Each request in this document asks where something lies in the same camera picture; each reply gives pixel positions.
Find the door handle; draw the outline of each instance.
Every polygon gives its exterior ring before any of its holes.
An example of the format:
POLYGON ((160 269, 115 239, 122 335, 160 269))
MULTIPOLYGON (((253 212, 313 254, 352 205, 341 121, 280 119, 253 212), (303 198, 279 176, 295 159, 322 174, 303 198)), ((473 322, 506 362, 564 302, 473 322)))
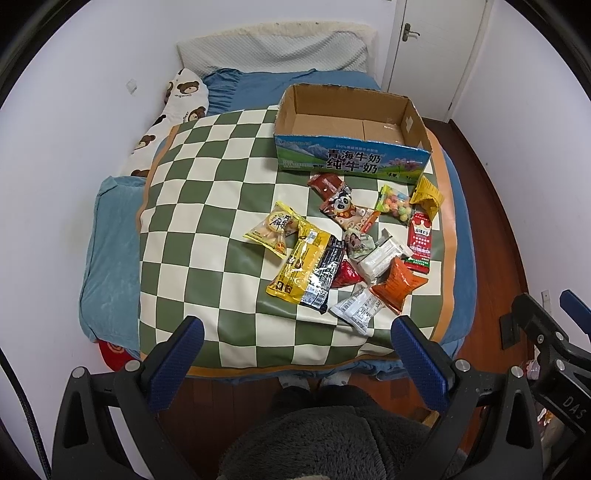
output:
POLYGON ((414 35, 416 35, 417 37, 420 37, 421 36, 421 34, 419 32, 413 32, 413 31, 411 31, 410 30, 411 28, 412 27, 410 26, 410 23, 404 24, 404 30, 402 31, 402 41, 407 41, 408 40, 408 35, 411 34, 411 33, 414 34, 414 35))

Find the white snack package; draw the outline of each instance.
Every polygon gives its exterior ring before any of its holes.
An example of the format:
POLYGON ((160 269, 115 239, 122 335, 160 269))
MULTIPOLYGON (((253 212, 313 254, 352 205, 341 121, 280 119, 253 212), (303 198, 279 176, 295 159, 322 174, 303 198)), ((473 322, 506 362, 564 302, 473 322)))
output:
POLYGON ((368 284, 374 283, 390 268, 394 257, 411 257, 413 255, 413 251, 408 245, 400 243, 386 229, 382 231, 382 235, 376 249, 357 264, 357 271, 368 284))
POLYGON ((353 326, 361 335, 368 334, 369 321, 385 307, 383 301, 364 288, 330 308, 340 319, 353 326))

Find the yellow wrapper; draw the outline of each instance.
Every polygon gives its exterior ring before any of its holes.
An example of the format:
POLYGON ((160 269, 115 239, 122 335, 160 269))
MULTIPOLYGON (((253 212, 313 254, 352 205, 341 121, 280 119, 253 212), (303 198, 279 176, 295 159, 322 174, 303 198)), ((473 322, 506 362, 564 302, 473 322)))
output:
POLYGON ((299 213, 297 213, 293 208, 289 205, 286 205, 283 202, 276 202, 275 205, 282 208, 284 211, 291 215, 291 222, 289 222, 285 226, 285 236, 290 236, 292 233, 296 233, 298 231, 298 224, 300 220, 306 221, 304 217, 302 217, 299 213))
POLYGON ((285 206, 277 202, 272 212, 261 223, 243 235, 244 238, 268 248, 281 258, 287 257, 285 230, 293 219, 291 213, 284 208, 285 206))
POLYGON ((299 303, 310 282, 310 275, 322 259, 330 234, 299 216, 298 241, 293 252, 267 287, 267 293, 286 300, 299 303))
POLYGON ((418 203, 427 212, 429 219, 433 221, 444 199, 437 187, 428 181, 425 175, 422 175, 414 189, 410 203, 418 203))

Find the orange trim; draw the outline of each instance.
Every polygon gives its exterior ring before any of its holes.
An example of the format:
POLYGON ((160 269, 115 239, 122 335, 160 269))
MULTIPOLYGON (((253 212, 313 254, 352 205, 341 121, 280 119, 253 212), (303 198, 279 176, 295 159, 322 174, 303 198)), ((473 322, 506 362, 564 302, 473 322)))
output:
POLYGON ((449 323, 452 321, 455 303, 453 285, 456 278, 456 210, 453 203, 452 183, 449 179, 449 172, 447 171, 445 158, 443 158, 441 145, 437 137, 430 130, 427 130, 427 135, 433 149, 431 160, 435 177, 437 178, 437 188, 445 198, 439 209, 443 241, 445 243, 442 265, 443 272, 441 274, 441 296, 443 297, 443 304, 441 305, 439 321, 431 333, 431 340, 441 342, 445 332, 447 332, 449 323))
POLYGON ((150 186, 152 185, 152 180, 154 179, 154 173, 156 172, 156 166, 162 160, 162 157, 166 155, 166 152, 170 149, 171 145, 173 144, 174 137, 177 135, 177 131, 180 125, 175 125, 170 129, 170 133, 166 138, 166 144, 164 148, 160 150, 158 155, 154 157, 152 160, 152 166, 150 167, 150 172, 148 173, 148 178, 146 178, 146 185, 144 187, 144 201, 142 202, 142 206, 139 208, 138 213, 135 215, 135 226, 138 232, 142 230, 142 223, 141 223, 141 216, 144 210, 146 209, 146 205, 148 204, 148 193, 150 192, 150 186))
MULTIPOLYGON (((146 354, 140 352, 140 358, 145 360, 146 354)), ((249 368, 204 368, 191 367, 187 372, 187 376, 200 378, 230 378, 230 377, 247 377, 248 375, 272 374, 276 372, 284 372, 286 370, 331 370, 336 367, 347 365, 357 360, 398 360, 398 357, 380 356, 380 355, 361 355, 352 360, 341 362, 335 365, 283 365, 281 367, 249 367, 249 368)))

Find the gray blanket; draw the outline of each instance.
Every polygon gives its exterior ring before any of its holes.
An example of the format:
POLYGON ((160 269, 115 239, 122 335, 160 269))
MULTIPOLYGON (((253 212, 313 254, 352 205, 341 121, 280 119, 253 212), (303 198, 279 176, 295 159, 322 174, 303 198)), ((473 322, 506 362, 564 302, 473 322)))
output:
MULTIPOLYGON (((428 433, 378 406, 305 408, 240 437, 222 459, 219 480, 392 479, 428 433)), ((458 451, 446 476, 464 461, 458 451)))

